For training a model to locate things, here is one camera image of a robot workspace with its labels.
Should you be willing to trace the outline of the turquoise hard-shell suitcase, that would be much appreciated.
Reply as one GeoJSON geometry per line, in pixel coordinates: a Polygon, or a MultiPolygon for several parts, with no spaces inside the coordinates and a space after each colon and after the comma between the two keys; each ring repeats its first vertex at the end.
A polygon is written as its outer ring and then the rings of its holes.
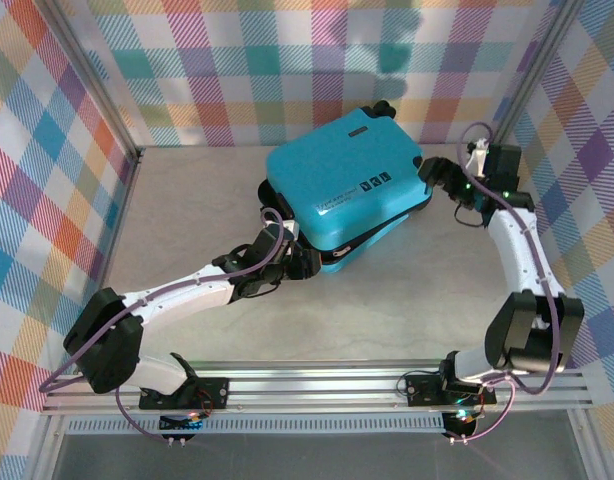
{"type": "Polygon", "coordinates": [[[324,273],[341,270],[432,198],[418,176],[422,150],[395,116],[380,100],[267,157],[259,201],[298,223],[301,246],[319,253],[324,273]]]}

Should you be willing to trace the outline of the small LED circuit board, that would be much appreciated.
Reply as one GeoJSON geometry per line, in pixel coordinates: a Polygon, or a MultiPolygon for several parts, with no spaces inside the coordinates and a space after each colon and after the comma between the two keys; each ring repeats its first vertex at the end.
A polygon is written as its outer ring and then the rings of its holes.
{"type": "Polygon", "coordinates": [[[479,413],[465,410],[443,413],[443,436],[448,439],[457,439],[474,435],[478,426],[479,416],[479,413]]]}
{"type": "Polygon", "coordinates": [[[203,427],[207,418],[207,414],[199,412],[191,412],[185,415],[161,415],[159,417],[159,429],[195,432],[203,427]]]}

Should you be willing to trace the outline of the aluminium frame post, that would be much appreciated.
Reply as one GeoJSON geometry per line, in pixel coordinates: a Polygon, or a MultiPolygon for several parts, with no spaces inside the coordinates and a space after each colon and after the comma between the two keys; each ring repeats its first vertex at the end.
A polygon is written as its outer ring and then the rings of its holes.
{"type": "Polygon", "coordinates": [[[493,116],[495,143],[511,136],[522,110],[538,87],[585,0],[547,0],[540,19],[531,26],[532,36],[521,50],[508,88],[493,116]]]}
{"type": "Polygon", "coordinates": [[[133,162],[139,163],[141,161],[142,150],[133,141],[111,96],[105,89],[100,76],[78,40],[75,30],[70,26],[67,16],[59,6],[58,0],[34,0],[34,2],[56,35],[58,42],[65,50],[66,55],[73,64],[73,69],[81,79],[86,91],[100,109],[101,116],[108,123],[110,130],[128,152],[133,162]]]}

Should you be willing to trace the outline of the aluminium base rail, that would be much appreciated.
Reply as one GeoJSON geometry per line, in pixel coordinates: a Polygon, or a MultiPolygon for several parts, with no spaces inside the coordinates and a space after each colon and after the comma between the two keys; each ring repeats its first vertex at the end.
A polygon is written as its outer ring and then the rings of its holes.
{"type": "Polygon", "coordinates": [[[222,361],[193,363],[198,377],[229,379],[226,412],[341,413],[412,409],[430,412],[497,412],[510,404],[518,411],[584,409],[592,404],[583,374],[557,374],[541,395],[500,383],[497,404],[478,407],[409,407],[406,375],[432,374],[429,361],[222,361]]]}

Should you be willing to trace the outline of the aluminium side rail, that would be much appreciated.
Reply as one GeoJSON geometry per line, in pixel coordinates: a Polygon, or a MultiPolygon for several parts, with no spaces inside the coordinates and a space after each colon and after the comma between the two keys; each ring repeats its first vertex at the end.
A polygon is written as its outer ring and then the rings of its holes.
{"type": "Polygon", "coordinates": [[[124,223],[128,214],[128,210],[130,208],[132,195],[135,190],[135,185],[137,182],[137,178],[140,172],[140,167],[142,165],[142,161],[145,155],[146,149],[144,147],[137,147],[131,156],[130,169],[128,174],[128,183],[125,188],[124,195],[122,197],[122,202],[120,204],[120,208],[118,210],[118,216],[116,222],[114,224],[114,228],[112,230],[112,236],[109,244],[109,251],[105,257],[105,261],[103,264],[103,268],[101,271],[101,278],[98,286],[104,287],[106,285],[107,280],[109,279],[114,258],[118,249],[118,244],[120,241],[120,237],[122,234],[122,229],[124,227],[124,223]]]}

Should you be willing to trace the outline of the aluminium lower frame bar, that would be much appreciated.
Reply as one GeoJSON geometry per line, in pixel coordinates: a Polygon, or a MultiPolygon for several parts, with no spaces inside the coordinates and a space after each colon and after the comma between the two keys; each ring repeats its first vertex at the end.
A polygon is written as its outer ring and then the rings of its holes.
{"type": "Polygon", "coordinates": [[[600,437],[586,409],[569,409],[568,418],[588,480],[611,480],[600,437]]]}
{"type": "Polygon", "coordinates": [[[40,418],[31,443],[24,480],[52,480],[64,434],[63,415],[40,418]]]}

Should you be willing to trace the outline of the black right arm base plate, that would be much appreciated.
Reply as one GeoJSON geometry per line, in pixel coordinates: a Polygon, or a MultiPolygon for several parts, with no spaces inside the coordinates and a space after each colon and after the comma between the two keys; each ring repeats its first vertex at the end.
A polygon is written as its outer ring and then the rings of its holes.
{"type": "Polygon", "coordinates": [[[440,374],[406,375],[404,379],[409,407],[478,407],[497,404],[495,392],[478,384],[449,381],[440,374]]]}

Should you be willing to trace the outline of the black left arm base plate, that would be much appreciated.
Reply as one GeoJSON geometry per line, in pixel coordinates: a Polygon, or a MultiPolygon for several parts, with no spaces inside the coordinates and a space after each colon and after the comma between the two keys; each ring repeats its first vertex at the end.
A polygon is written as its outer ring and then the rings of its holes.
{"type": "Polygon", "coordinates": [[[172,394],[165,395],[143,389],[140,410],[201,410],[225,409],[229,396],[226,377],[189,378],[172,394]]]}

